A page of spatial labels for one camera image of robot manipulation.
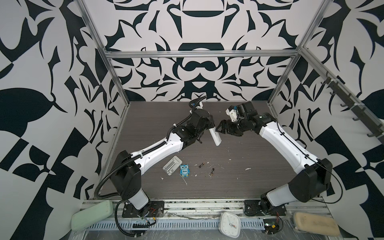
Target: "perforated metal strip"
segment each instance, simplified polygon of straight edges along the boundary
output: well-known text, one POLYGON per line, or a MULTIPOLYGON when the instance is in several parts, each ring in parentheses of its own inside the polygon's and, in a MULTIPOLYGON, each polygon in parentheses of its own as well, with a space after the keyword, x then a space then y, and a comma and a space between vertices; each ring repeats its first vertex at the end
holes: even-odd
MULTIPOLYGON (((120 226, 125 230, 132 230, 132 224, 144 224, 142 220, 120 220, 120 226)), ((158 219, 157 223, 150 226, 151 230, 209 230, 218 229, 219 219, 158 219)), ((241 219, 242 229, 264 230, 262 219, 241 219)), ((113 220, 103 220, 90 226, 88 230, 116 230, 116 223, 113 220)), ((148 230, 148 228, 134 228, 133 230, 148 230)))

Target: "black mounting plate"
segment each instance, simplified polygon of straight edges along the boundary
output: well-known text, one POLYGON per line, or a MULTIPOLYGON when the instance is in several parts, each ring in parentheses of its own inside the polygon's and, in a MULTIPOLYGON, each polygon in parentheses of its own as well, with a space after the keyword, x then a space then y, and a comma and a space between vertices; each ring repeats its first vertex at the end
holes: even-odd
MULTIPOLYGON (((146 218, 156 217, 159 213, 164 212, 164 201, 151 201, 150 208, 153 208, 149 211, 146 218)), ((124 205, 124 209, 122 211, 122 217, 137 217, 137 210, 132 204, 124 205)))
POLYGON ((245 210, 244 213, 246 215, 254 215, 255 216, 276 216, 276 213, 279 213, 279 216, 285 216, 285 205, 280 205, 278 207, 273 208, 273 211, 269 212, 268 214, 264 214, 263 212, 260 212, 260 200, 245 200, 245 210))

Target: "patterned wallpaper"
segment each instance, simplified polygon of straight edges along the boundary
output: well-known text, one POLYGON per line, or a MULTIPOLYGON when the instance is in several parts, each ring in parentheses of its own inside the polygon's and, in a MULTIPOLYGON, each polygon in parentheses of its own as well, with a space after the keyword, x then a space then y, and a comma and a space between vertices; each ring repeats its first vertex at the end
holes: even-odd
MULTIPOLYGON (((295 49, 320 0, 85 0, 109 51, 295 49)), ((131 101, 267 100, 289 57, 114 59, 131 101)))
MULTIPOLYGON (((383 115, 384 3, 380 0, 335 0, 315 32, 311 50, 372 112, 383 115)), ((296 141, 333 164, 344 195, 328 207, 344 238, 384 237, 384 146, 343 102, 332 96, 323 79, 301 58, 274 102, 278 119, 296 141)), ((323 194, 340 197, 337 181, 323 194)))
POLYGON ((60 239, 124 102, 73 0, 0 3, 1 239, 60 239))

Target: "clock face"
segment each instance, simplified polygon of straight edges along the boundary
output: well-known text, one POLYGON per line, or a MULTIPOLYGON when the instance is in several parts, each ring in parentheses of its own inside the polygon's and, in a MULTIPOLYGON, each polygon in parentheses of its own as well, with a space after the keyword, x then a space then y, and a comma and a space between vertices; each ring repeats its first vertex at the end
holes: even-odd
POLYGON ((238 236, 240 232, 240 219, 235 214, 223 213, 220 218, 221 230, 229 236, 238 236))

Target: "transparent plastic sheet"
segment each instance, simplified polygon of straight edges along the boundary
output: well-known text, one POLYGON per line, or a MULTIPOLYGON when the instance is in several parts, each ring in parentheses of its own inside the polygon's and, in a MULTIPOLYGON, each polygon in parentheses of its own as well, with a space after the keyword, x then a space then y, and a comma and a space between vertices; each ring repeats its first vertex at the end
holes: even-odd
MULTIPOLYGON (((241 229, 239 240, 342 240, 339 237, 328 237, 312 233, 296 232, 293 220, 284 219, 283 229, 275 235, 267 235, 261 230, 241 229)), ((83 240, 124 240, 134 239, 127 237, 118 230, 86 230, 83 240)), ((233 240, 233 238, 222 235, 218 229, 216 230, 148 230, 146 233, 137 237, 141 240, 197 240, 197 239, 218 239, 218 240, 233 240)))

